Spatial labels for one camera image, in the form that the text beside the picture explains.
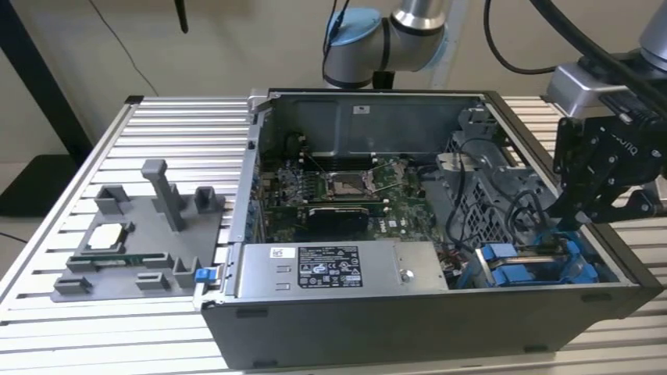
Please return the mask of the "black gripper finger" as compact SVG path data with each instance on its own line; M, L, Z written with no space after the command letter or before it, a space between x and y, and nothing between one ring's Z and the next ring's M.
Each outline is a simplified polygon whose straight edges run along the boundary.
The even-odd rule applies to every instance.
M585 223L614 223L656 216L656 193L637 189L622 206L613 202L628 186L604 184L562 184L560 208L561 230L577 230Z
M553 218L565 218L573 211L573 193L577 187L578 155L582 142L582 124L570 117L557 122L552 171L560 177L560 195L546 212Z

